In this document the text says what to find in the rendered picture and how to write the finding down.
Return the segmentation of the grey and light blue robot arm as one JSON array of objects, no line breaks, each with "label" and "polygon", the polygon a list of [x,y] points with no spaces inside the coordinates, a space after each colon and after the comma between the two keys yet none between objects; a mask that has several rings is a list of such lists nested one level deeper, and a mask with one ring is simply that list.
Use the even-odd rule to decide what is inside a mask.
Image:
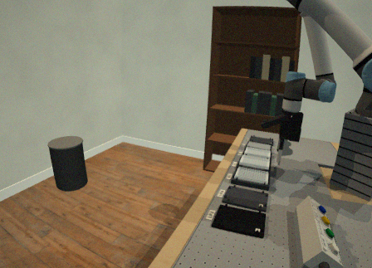
[{"label": "grey and light blue robot arm", "polygon": [[316,80],[307,79],[305,73],[288,71],[282,108],[285,111],[298,113],[301,111],[301,102],[297,101],[302,101],[302,98],[328,103],[334,100],[337,84],[333,74],[327,32],[353,61],[353,69],[364,83],[363,93],[355,107],[355,112],[372,119],[372,41],[370,38],[331,0],[288,0],[288,2],[304,19]]}]

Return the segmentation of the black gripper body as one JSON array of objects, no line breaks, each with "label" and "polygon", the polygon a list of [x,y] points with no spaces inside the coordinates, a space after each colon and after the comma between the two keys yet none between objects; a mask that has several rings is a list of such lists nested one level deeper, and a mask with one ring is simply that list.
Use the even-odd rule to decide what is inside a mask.
[{"label": "black gripper body", "polygon": [[281,123],[279,138],[281,137],[281,132],[284,131],[285,139],[289,141],[299,142],[301,136],[303,113],[289,112],[285,111],[284,109],[282,109],[282,113],[287,115],[289,120],[287,122]]}]

